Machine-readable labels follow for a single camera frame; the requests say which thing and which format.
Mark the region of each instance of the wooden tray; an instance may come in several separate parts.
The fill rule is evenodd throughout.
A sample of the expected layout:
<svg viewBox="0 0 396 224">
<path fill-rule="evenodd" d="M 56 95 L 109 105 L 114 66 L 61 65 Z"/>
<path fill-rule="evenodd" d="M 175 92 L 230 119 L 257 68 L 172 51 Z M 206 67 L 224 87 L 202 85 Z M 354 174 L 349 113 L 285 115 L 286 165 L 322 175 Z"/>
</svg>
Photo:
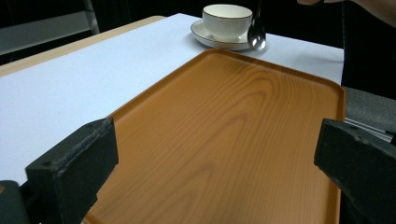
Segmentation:
<svg viewBox="0 0 396 224">
<path fill-rule="evenodd" d="M 120 164 L 89 223 L 338 223 L 339 190 L 313 163 L 344 90 L 210 49 L 111 116 Z"/>
</svg>

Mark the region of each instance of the saucer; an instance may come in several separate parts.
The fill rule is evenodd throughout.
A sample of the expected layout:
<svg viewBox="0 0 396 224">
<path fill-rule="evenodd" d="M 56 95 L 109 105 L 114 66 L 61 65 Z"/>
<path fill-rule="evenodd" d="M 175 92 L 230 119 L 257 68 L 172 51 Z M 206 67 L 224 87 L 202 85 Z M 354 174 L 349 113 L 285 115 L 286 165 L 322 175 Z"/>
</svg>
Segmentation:
<svg viewBox="0 0 396 224">
<path fill-rule="evenodd" d="M 242 50 L 248 49 L 248 32 L 242 34 L 237 40 L 233 42 L 222 42 L 215 40 L 206 28 L 202 20 L 196 21 L 191 26 L 191 31 L 194 37 L 204 45 L 214 49 L 228 49 L 228 50 Z"/>
</svg>

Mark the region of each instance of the spoon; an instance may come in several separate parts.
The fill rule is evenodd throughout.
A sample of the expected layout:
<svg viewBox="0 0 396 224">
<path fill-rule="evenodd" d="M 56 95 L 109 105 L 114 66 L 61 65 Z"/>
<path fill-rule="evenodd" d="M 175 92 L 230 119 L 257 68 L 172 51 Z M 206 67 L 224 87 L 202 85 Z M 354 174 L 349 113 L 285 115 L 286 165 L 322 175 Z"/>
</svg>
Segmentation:
<svg viewBox="0 0 396 224">
<path fill-rule="evenodd" d="M 251 21 L 251 25 L 247 30 L 247 42 L 251 49 L 260 51 L 265 48 L 265 27 L 262 24 L 260 13 L 262 11 L 262 0 L 259 0 L 257 13 Z"/>
</svg>

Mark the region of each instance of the teacup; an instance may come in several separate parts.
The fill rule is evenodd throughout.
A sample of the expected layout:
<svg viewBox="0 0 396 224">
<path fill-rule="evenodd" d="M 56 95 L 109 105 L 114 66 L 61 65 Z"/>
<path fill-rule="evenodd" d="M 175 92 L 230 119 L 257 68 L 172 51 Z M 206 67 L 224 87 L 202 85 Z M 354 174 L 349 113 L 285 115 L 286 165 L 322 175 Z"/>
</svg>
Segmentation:
<svg viewBox="0 0 396 224">
<path fill-rule="evenodd" d="M 215 40 L 233 42 L 248 30 L 253 13 L 246 7 L 216 4 L 204 7 L 202 18 Z"/>
</svg>

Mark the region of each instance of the white table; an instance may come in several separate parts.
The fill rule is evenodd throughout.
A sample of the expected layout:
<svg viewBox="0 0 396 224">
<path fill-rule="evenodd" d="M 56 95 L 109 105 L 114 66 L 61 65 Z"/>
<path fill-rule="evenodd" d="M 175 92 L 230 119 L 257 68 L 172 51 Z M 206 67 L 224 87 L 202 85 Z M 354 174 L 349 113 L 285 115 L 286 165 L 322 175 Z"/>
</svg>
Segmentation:
<svg viewBox="0 0 396 224">
<path fill-rule="evenodd" d="M 191 33 L 200 18 L 176 14 L 0 77 L 0 180 L 85 123 L 102 119 L 208 47 Z M 344 51 L 278 35 L 262 53 L 239 51 L 341 83 Z"/>
</svg>

